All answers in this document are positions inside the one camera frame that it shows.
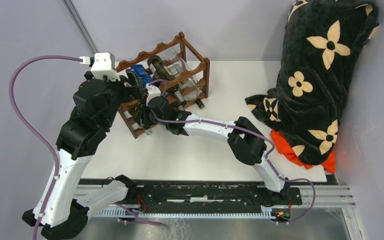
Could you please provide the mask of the blue square glass bottle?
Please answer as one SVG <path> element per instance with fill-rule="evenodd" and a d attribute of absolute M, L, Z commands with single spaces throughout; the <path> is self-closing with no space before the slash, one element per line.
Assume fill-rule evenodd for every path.
<path fill-rule="evenodd" d="M 153 81 L 153 78 L 149 75 L 149 73 L 147 72 L 147 70 L 145 69 L 145 67 L 142 64 L 135 64 L 135 65 L 131 66 L 130 68 L 134 71 L 134 73 L 138 77 L 142 78 L 143 88 L 145 88 L 147 84 L 149 84 Z"/>

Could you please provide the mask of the brown wooden wine rack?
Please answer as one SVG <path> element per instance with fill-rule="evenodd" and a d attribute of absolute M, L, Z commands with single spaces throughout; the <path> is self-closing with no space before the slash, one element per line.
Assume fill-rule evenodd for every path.
<path fill-rule="evenodd" d="M 202 100 L 209 96 L 210 60 L 182 32 L 170 43 L 161 42 L 153 51 L 140 52 L 134 60 L 120 61 L 115 70 L 130 77 L 136 74 L 150 80 L 162 79 L 158 87 L 175 108 L 196 104 L 202 109 Z"/>

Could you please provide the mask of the clear round glass bottle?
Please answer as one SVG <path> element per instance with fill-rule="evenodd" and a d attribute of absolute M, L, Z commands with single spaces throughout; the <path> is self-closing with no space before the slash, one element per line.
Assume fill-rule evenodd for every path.
<path fill-rule="evenodd" d="M 183 60 L 179 53 L 171 48 L 165 53 L 165 57 L 169 61 L 170 65 L 168 66 L 169 70 L 175 75 L 176 78 L 180 76 L 184 71 L 191 71 L 191 68 L 188 66 L 185 60 Z M 198 85 L 198 80 L 195 79 L 195 76 L 191 76 L 184 81 L 181 81 L 178 85 L 179 90 L 183 91 L 185 88 L 192 90 L 192 92 L 182 94 L 186 97 L 186 100 L 192 100 L 198 97 L 202 93 L 202 87 Z"/>

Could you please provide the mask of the clear square bottle black cap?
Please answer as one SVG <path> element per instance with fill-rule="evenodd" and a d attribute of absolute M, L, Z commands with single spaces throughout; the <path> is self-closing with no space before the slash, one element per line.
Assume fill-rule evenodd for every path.
<path fill-rule="evenodd" d="M 184 71 L 190 71 L 190 67 L 188 65 L 181 65 L 179 63 L 174 63 L 168 67 L 171 73 L 175 77 L 179 77 L 180 74 Z M 205 104 L 202 100 L 197 99 L 199 94 L 201 94 L 202 87 L 195 80 L 194 76 L 187 78 L 186 80 L 178 83 L 177 85 L 169 88 L 167 91 L 167 96 L 173 96 L 176 98 L 180 106 L 185 106 L 187 101 L 194 100 L 195 104 L 203 109 Z"/>

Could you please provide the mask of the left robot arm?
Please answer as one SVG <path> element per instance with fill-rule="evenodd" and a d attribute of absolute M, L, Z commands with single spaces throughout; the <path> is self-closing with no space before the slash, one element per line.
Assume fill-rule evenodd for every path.
<path fill-rule="evenodd" d="M 142 79 L 120 75 L 118 79 L 97 79 L 90 72 L 73 95 L 74 109 L 61 127 L 56 141 L 59 162 L 53 167 L 38 205 L 23 213 L 30 226 L 41 227 L 47 240 L 76 237 L 89 219 L 109 205 L 137 198 L 136 182 L 119 175 L 109 184 L 75 198 L 80 178 L 110 131 L 121 104 L 144 97 Z"/>

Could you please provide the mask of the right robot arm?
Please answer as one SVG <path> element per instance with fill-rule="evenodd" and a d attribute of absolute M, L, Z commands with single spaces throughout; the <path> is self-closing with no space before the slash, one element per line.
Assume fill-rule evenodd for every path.
<path fill-rule="evenodd" d="M 177 136 L 200 136 L 227 143 L 235 158 L 254 168 L 262 178 L 269 199 L 282 204 L 289 198 L 291 184 L 270 160 L 274 143 L 265 137 L 246 117 L 236 121 L 204 118 L 186 110 L 174 108 L 164 96 L 156 96 L 137 105 L 135 122 L 144 129 L 162 125 Z"/>

